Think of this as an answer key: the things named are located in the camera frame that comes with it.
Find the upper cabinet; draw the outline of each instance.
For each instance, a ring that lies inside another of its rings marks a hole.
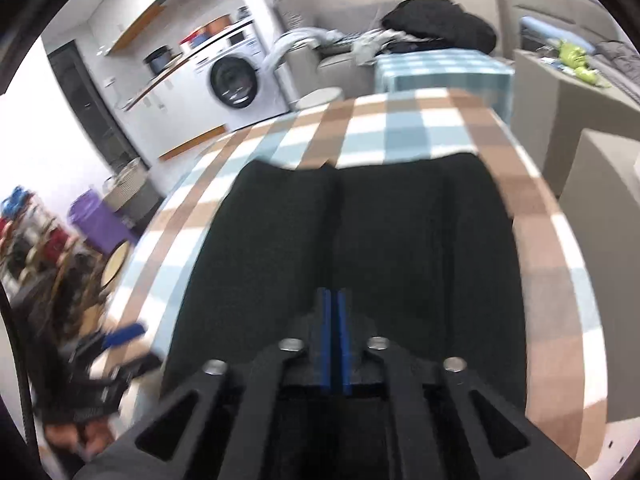
[[[158,0],[103,0],[89,26],[108,54],[127,46],[162,10]]]

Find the light blue rolled object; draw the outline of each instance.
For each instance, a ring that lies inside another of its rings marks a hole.
[[[564,30],[564,28],[549,25],[548,23],[533,18],[532,16],[523,16],[520,19],[520,25],[537,34],[541,40],[545,40],[547,38],[552,40],[565,40],[576,46],[581,46],[587,54],[593,54],[596,50],[591,43],[577,34],[569,30]]]

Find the washing machine door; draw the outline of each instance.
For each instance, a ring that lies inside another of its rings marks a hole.
[[[230,108],[246,108],[258,93],[254,67],[238,56],[217,60],[211,67],[209,83],[219,101]]]

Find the upholstered headboard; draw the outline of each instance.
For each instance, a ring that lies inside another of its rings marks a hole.
[[[498,0],[504,57],[513,59],[520,47],[520,18],[539,20],[570,30],[590,43],[617,40],[618,32],[609,13],[593,0]]]

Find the white stool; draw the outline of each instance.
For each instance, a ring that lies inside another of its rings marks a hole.
[[[296,110],[305,110],[315,106],[325,105],[333,101],[342,101],[344,94],[342,88],[337,86],[329,86],[327,88],[319,88],[311,94],[307,94],[296,103]]]

